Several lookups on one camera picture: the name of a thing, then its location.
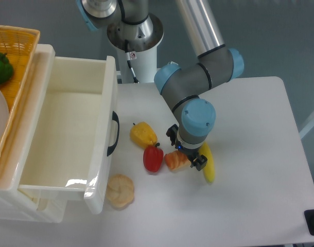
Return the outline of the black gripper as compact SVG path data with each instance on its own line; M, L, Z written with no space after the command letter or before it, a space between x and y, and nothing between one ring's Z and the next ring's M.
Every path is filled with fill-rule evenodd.
M190 167L202 170L207 164L207 157L199 154L201 143L189 144L177 140L178 126L176 124L168 128L166 136L169 137L171 145L175 146L180 152L184 153L191 162Z

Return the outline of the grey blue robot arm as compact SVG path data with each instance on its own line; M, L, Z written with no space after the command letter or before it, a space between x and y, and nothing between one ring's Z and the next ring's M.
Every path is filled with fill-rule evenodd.
M122 82L155 84L177 120L166 133L171 145L201 170L208 159L199 149L214 126L216 113L200 95L239 77L245 66L239 51L226 47L207 1L176 4L198 58L188 69L174 62L157 67L156 50L164 29L149 12L147 1L77 1L89 30L107 27Z

